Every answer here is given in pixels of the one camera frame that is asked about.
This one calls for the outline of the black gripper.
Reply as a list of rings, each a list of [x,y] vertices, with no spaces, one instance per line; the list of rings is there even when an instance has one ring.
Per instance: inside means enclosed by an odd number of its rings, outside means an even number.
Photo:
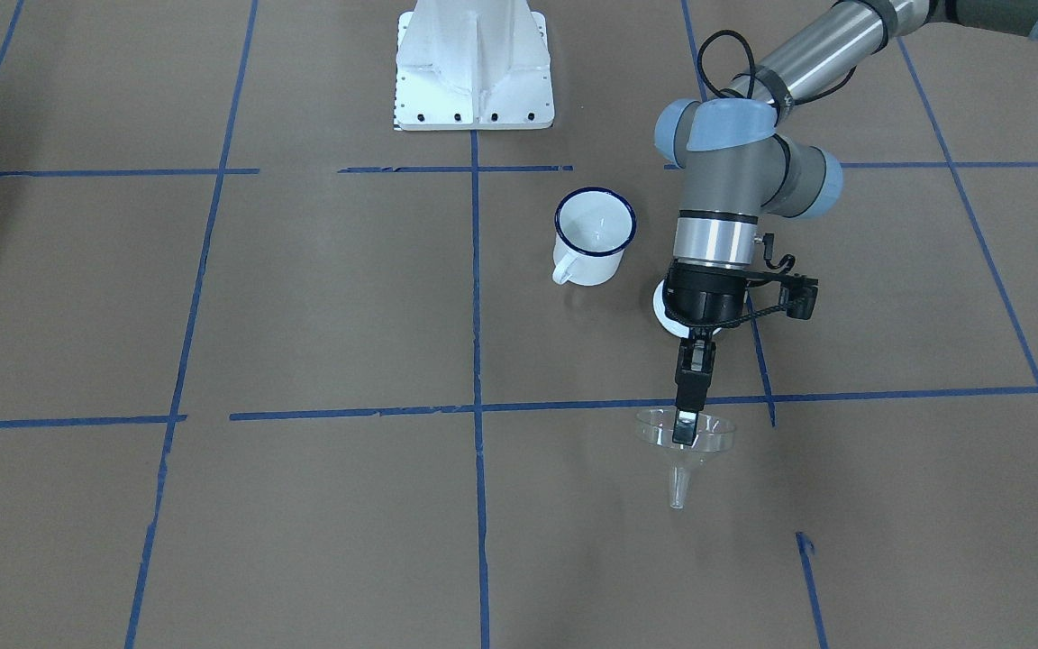
[[[716,343],[688,339],[696,329],[736,328],[744,322],[746,279],[740,271],[674,260],[663,280],[663,327],[680,342],[675,382],[674,443],[692,447],[714,374]]]

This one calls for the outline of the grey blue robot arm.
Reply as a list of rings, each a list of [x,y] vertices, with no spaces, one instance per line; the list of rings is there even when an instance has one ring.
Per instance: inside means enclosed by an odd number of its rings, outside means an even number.
[[[758,60],[744,44],[747,69],[726,87],[701,71],[705,100],[676,100],[655,126],[655,147],[684,172],[674,253],[660,283],[660,308],[680,339],[672,440],[696,443],[715,362],[715,333],[775,313],[807,320],[818,280],[794,272],[794,258],[766,259],[754,270],[763,215],[815,218],[842,193],[831,153],[778,135],[778,124],[827,97],[891,40],[930,23],[1016,34],[1038,40],[1038,1],[836,1],[773,53]]]

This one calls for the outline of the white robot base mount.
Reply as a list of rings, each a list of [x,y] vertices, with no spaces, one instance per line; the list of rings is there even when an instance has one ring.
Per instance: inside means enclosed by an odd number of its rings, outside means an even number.
[[[527,1],[417,1],[398,16],[400,131],[548,129],[555,116],[548,24]]]

